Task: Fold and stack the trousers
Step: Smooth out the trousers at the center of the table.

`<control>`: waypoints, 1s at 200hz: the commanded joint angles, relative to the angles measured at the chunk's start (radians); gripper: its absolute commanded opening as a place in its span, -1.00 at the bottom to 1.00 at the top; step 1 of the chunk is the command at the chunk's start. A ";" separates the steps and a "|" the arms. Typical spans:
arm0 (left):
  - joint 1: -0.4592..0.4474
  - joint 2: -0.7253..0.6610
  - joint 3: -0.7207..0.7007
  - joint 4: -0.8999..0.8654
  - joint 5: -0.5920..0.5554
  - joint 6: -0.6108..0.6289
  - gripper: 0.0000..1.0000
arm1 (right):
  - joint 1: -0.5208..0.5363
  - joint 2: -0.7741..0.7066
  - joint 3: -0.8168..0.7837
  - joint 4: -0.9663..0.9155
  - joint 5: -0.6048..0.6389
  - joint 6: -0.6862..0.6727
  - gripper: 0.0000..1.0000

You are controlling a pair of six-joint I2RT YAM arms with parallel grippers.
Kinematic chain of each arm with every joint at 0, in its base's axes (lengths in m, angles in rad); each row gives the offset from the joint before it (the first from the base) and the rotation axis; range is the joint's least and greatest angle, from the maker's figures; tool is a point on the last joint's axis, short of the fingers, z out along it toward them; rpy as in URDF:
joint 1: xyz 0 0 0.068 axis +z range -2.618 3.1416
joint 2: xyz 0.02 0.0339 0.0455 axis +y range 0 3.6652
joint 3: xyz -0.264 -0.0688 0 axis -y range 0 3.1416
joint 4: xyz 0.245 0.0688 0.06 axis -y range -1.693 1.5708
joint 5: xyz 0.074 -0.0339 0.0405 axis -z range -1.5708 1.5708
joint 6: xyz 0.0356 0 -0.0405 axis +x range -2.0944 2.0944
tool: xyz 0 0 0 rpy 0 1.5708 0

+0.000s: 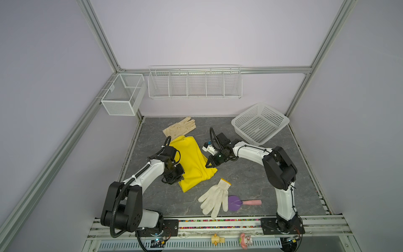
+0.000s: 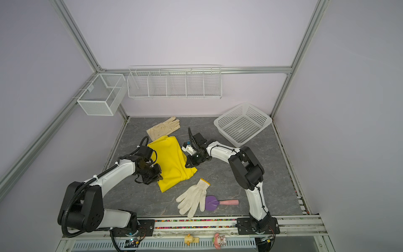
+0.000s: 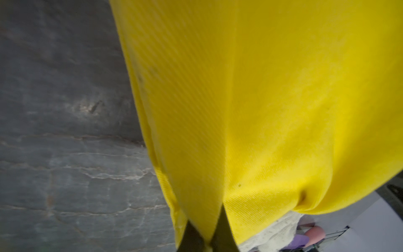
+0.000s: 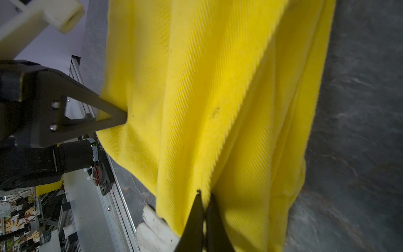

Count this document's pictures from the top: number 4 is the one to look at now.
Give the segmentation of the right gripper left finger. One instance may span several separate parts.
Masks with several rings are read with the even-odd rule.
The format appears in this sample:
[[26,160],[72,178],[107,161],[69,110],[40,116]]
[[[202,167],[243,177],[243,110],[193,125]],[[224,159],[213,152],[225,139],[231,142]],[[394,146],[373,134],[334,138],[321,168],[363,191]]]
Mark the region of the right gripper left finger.
[[204,208],[201,191],[195,196],[184,232],[174,252],[202,252],[204,248]]

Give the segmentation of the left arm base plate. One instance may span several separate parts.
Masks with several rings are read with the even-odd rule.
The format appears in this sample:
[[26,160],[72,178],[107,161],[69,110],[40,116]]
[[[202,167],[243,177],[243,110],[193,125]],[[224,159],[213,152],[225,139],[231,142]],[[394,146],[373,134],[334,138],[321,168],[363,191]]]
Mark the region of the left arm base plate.
[[112,167],[110,165],[108,155],[101,145],[97,135],[91,136],[88,141],[91,143],[93,151],[93,174],[96,176],[97,185],[101,194],[106,196],[115,183]]

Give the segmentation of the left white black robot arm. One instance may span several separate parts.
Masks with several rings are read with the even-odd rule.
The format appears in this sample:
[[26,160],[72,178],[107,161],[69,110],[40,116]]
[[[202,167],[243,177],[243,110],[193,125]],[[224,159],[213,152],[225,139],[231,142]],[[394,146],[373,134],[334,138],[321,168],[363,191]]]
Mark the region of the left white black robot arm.
[[[107,114],[66,116],[74,99]],[[1,61],[1,190],[55,183],[93,167],[97,146],[86,135],[126,123],[127,113],[66,74],[25,60]]]

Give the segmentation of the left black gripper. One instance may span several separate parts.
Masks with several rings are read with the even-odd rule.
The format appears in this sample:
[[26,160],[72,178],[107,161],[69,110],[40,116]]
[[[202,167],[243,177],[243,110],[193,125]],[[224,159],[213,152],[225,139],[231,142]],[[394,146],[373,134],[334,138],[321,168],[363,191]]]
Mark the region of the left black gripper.
[[46,148],[127,119],[126,111],[60,71],[1,60],[1,141],[16,133],[17,147]]

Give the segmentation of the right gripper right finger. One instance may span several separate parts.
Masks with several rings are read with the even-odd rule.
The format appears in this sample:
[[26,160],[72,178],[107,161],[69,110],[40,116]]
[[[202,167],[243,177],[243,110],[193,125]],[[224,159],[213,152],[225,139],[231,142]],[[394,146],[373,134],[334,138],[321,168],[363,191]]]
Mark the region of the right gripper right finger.
[[234,252],[234,248],[226,233],[219,207],[212,194],[205,212],[206,234],[205,245],[207,252]]

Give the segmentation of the yellow trousers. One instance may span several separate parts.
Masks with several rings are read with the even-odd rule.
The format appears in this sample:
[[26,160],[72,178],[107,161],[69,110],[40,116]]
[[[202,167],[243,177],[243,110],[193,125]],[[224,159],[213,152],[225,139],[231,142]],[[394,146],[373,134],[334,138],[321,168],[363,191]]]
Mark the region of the yellow trousers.
[[305,181],[336,1],[110,1],[98,131],[182,236],[216,200],[237,252],[281,252]]

